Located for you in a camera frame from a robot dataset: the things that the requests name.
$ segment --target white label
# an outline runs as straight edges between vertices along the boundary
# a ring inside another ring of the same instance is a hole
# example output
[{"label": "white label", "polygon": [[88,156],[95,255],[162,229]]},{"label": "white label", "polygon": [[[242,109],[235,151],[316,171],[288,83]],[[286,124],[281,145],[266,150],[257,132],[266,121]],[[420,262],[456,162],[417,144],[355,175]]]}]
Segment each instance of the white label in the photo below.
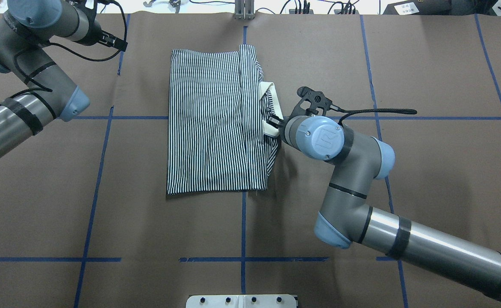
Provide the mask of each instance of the white label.
[{"label": "white label", "polygon": [[417,12],[420,12],[418,8],[416,7],[416,4],[414,2],[409,2],[405,4],[399,4],[398,6],[394,6],[395,10],[397,10],[397,13],[399,15],[410,15],[410,14],[415,14]]}]

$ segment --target black and white striped fabric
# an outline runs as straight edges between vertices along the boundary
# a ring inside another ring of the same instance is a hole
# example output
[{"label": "black and white striped fabric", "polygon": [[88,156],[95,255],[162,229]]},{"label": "black and white striped fabric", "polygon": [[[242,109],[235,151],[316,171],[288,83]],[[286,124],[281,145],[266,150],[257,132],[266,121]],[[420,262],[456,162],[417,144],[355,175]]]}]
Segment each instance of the black and white striped fabric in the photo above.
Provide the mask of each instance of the black and white striped fabric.
[{"label": "black and white striped fabric", "polygon": [[167,194],[267,189],[280,143],[262,132],[274,107],[254,47],[171,60]]}]

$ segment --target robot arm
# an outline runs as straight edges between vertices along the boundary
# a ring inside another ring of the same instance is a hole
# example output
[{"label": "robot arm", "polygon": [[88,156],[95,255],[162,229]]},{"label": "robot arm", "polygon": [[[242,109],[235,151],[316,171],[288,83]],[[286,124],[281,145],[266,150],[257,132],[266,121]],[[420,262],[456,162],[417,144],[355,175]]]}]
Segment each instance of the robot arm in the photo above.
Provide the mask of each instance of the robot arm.
[{"label": "robot arm", "polygon": [[277,122],[281,138],[289,146],[335,166],[315,235],[344,249],[352,242],[363,244],[501,301],[501,253],[367,205],[372,180],[387,177],[393,168],[393,149],[316,115],[313,102],[326,101],[323,110],[339,109],[331,107],[322,92],[303,87],[298,93],[312,103],[311,109],[304,112],[299,104],[286,121],[270,120]]},{"label": "robot arm", "polygon": [[29,89],[0,103],[0,158],[60,117],[70,121],[89,98],[43,51],[53,36],[82,45],[101,43],[125,50],[127,43],[102,31],[85,1],[8,0],[0,20],[0,73],[13,72]]}]

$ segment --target striped garment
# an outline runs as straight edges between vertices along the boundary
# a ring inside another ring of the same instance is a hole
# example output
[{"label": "striped garment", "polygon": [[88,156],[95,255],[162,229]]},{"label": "striped garment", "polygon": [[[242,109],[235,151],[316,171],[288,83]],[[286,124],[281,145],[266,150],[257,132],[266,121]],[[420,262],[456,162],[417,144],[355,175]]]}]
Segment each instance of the striped garment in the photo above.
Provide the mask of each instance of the striped garment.
[{"label": "striped garment", "polygon": [[171,61],[167,194],[267,189],[280,142],[262,132],[274,100],[259,98],[254,47],[175,49]]}]

